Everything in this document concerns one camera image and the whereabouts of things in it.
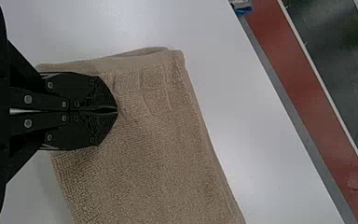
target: gray floor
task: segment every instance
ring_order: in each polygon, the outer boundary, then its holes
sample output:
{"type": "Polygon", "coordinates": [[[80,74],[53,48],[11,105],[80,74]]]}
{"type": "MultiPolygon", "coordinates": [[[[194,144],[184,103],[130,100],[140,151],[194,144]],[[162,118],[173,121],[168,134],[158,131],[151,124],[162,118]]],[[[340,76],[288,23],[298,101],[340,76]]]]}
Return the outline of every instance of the gray floor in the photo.
{"type": "Polygon", "coordinates": [[[282,104],[286,109],[287,114],[289,115],[291,121],[293,122],[296,131],[298,132],[298,135],[301,138],[301,141],[303,142],[306,150],[308,151],[308,154],[310,155],[310,158],[312,159],[312,162],[314,163],[319,176],[321,177],[322,181],[324,182],[324,185],[326,186],[328,192],[330,193],[330,196],[333,202],[335,203],[338,212],[341,214],[342,219],[347,224],[357,223],[357,220],[352,210],[349,208],[345,198],[343,197],[341,191],[339,190],[336,181],[331,176],[327,166],[324,164],[324,160],[322,156],[320,155],[318,149],[316,148],[315,144],[310,138],[310,134],[305,128],[300,116],[298,115],[293,103],[291,102],[289,96],[286,93],[286,90],[284,89],[282,83],[280,82],[278,75],[275,73],[273,67],[271,66],[266,54],[261,49],[261,46],[259,45],[257,39],[255,38],[255,35],[253,34],[249,24],[247,23],[244,17],[239,17],[239,20],[241,22],[243,30],[245,31],[248,38],[250,39],[259,60],[263,64],[268,74],[269,80],[274,86],[275,91],[278,93],[282,101],[282,104]]]}
{"type": "Polygon", "coordinates": [[[284,3],[358,147],[358,5],[353,0],[284,3]]]}

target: floor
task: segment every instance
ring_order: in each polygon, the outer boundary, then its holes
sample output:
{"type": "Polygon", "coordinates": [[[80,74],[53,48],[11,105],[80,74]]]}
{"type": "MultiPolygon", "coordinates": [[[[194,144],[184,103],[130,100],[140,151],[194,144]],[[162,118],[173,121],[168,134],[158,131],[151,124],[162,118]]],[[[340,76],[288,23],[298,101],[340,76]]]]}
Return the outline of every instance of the floor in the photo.
{"type": "Polygon", "coordinates": [[[358,6],[266,0],[254,9],[246,20],[308,131],[299,135],[345,223],[358,223],[358,6]]]}
{"type": "Polygon", "coordinates": [[[358,9],[352,0],[286,0],[287,11],[358,147],[358,9]]]}

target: terry cloth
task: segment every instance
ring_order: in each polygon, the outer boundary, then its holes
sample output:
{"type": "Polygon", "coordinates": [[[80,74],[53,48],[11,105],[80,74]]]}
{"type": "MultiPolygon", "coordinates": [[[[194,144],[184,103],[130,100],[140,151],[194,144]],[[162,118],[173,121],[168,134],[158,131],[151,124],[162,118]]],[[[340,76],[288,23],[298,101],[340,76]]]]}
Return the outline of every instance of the terry cloth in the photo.
{"type": "Polygon", "coordinates": [[[118,118],[98,147],[51,153],[75,224],[244,224],[180,50],[140,49],[40,72],[99,76],[118,118]]]}

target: beige towel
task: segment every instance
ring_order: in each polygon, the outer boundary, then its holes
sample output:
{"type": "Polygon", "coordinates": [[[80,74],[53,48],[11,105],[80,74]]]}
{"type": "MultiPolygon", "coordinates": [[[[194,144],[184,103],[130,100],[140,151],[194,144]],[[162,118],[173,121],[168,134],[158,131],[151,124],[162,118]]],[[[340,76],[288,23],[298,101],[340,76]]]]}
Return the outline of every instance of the beige towel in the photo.
{"type": "Polygon", "coordinates": [[[37,69],[99,76],[117,99],[117,122],[100,146],[51,155],[74,223],[245,223],[181,51],[140,49],[37,69]]]}

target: towel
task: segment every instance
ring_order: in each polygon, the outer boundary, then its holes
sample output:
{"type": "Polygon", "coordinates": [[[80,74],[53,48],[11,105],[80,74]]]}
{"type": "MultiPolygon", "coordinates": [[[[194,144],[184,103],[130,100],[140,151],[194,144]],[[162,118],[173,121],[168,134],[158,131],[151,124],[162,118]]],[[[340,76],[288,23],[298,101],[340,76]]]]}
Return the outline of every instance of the towel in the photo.
{"type": "Polygon", "coordinates": [[[245,223],[180,50],[139,49],[36,69],[99,76],[117,99],[117,121],[99,146],[51,153],[73,223],[245,223]]]}

